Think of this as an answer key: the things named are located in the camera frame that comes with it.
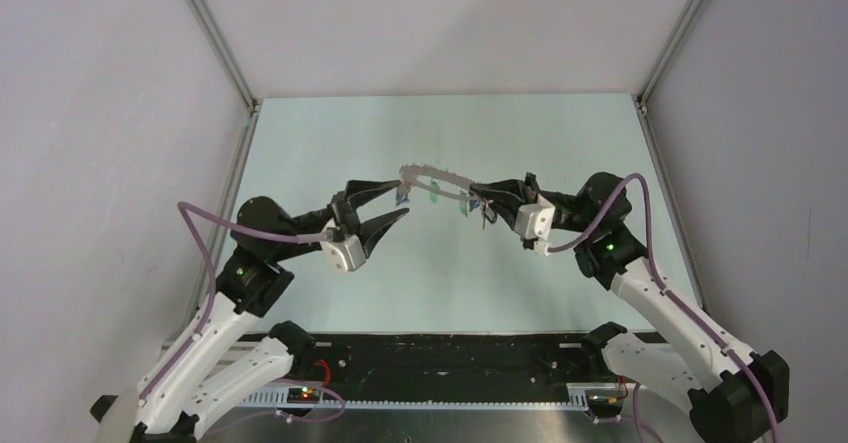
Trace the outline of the large metal keyring plate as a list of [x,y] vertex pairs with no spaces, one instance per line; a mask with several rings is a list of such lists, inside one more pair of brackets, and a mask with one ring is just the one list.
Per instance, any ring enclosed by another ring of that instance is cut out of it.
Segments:
[[483,227],[497,222],[498,216],[489,206],[489,201],[471,190],[471,185],[474,184],[472,179],[430,165],[412,163],[402,165],[398,174],[400,185],[395,190],[396,206],[408,204],[412,191],[421,189],[429,195],[432,202],[437,202],[440,198],[456,201],[464,216],[479,212],[482,215]]

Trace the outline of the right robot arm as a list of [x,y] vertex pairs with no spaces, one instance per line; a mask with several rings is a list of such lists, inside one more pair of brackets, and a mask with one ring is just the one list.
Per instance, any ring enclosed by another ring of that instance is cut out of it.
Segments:
[[652,349],[626,328],[607,323],[587,337],[583,372],[612,374],[646,387],[684,412],[705,442],[779,441],[787,417],[789,367],[733,336],[660,270],[651,233],[626,226],[632,206],[627,179],[592,175],[574,194],[522,180],[475,183],[489,218],[501,218],[523,246],[542,256],[572,252],[581,273],[648,321],[668,344]]

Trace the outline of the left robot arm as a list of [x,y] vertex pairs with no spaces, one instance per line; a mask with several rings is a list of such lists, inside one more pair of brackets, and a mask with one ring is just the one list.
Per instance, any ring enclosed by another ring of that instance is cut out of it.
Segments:
[[291,321],[275,325],[254,349],[223,370],[215,367],[294,280],[283,261],[321,251],[341,272],[361,268],[408,211],[398,207],[363,221],[358,210],[402,184],[350,180],[327,205],[295,217],[266,196],[243,203],[235,221],[179,203],[192,235],[199,234],[192,221],[199,216],[229,229],[236,247],[218,270],[203,240],[197,239],[208,272],[206,300],[135,386],[117,396],[103,395],[92,405],[90,413],[99,425],[96,441],[198,442],[260,387],[311,375],[315,340]]

